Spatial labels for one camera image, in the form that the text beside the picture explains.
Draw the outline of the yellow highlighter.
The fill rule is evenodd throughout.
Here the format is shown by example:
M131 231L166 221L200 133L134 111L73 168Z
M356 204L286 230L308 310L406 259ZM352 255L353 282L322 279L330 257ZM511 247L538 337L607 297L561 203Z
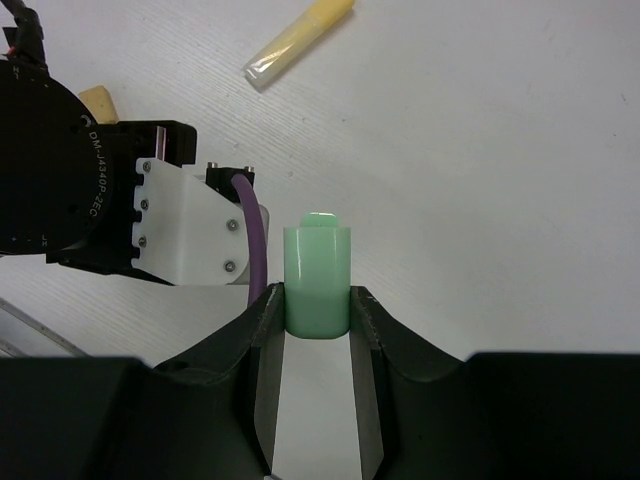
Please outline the yellow highlighter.
M351 0L314 1L244 65L244 78L258 91L268 87L316 40L349 14L354 4Z

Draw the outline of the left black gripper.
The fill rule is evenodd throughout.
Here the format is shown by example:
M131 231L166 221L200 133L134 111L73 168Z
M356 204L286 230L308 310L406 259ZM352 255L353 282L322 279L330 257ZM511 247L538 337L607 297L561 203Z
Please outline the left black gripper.
M115 167L115 190L107 213L79 246L49 254L47 262L101 275L121 275L164 285L166 282L133 268L141 248L132 228L144 210L134 200L134 189L143 183L136 161L164 154L168 163L182 167L196 162L197 131L177 121L120 121L103 125Z

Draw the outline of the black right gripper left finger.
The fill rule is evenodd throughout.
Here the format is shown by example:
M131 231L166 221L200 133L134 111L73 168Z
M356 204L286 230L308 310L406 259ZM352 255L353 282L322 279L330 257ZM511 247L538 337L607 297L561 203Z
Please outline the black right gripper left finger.
M1 362L5 479L261 479L273 469L284 288L157 366Z

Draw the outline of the green highlighter cap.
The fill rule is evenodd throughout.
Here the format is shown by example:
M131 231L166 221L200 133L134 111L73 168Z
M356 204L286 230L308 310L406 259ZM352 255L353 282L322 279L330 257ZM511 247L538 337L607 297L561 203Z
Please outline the green highlighter cap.
M350 328L351 229L333 213L305 214L283 231L285 327L300 339L331 340Z

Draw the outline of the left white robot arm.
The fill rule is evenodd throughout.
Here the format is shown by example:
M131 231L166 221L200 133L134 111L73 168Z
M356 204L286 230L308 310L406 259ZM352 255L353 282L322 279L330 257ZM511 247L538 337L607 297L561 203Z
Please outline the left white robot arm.
M1 253L49 264L160 282L133 266L143 209L134 191L149 158L194 163L197 131L172 121L99 124L53 79L37 12L6 1L13 25L1 53Z

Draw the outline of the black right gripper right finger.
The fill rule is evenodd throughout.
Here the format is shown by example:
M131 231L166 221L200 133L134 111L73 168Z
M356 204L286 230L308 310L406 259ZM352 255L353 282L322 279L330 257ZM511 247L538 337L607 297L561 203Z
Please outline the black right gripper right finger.
M482 352L466 360L365 288L349 333L366 479L635 479L635 354Z

